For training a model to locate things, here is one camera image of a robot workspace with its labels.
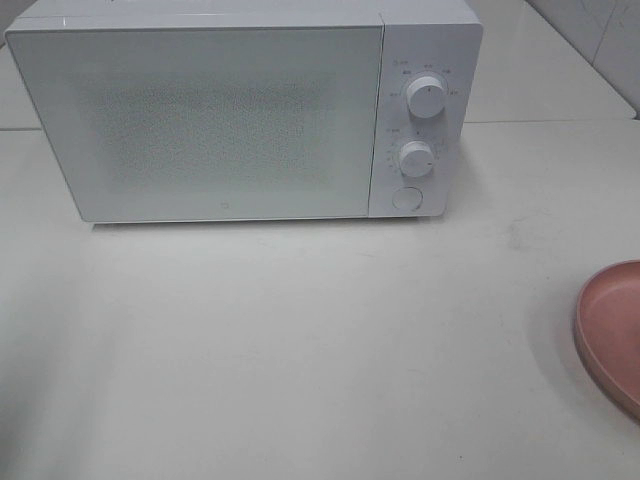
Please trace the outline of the white microwave door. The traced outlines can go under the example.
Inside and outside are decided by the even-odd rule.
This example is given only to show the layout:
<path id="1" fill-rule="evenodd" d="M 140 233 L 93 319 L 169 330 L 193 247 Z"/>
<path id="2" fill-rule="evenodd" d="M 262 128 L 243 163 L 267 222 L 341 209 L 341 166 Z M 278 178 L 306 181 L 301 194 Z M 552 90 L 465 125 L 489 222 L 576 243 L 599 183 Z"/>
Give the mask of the white microwave door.
<path id="1" fill-rule="evenodd" d="M 13 32 L 82 219 L 367 213 L 382 31 Z"/>

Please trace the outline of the pink round plate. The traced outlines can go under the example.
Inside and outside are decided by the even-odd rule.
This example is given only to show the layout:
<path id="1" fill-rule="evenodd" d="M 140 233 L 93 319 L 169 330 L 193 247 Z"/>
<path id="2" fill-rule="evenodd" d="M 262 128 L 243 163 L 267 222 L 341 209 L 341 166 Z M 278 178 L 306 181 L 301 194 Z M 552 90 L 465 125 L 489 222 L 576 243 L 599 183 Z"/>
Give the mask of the pink round plate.
<path id="1" fill-rule="evenodd" d="M 639 418 L 639 262 L 596 273 L 582 287 L 574 321 L 576 350 L 595 383 Z"/>

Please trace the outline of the white microwave oven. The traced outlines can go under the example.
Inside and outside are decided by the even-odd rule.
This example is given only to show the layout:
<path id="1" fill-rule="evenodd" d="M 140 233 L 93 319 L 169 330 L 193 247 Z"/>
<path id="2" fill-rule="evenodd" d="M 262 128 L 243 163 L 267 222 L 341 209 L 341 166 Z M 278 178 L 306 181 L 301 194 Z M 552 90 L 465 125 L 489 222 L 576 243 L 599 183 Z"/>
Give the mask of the white microwave oven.
<path id="1" fill-rule="evenodd" d="M 80 217 L 441 215 L 463 1 L 38 1 L 5 41 Z"/>

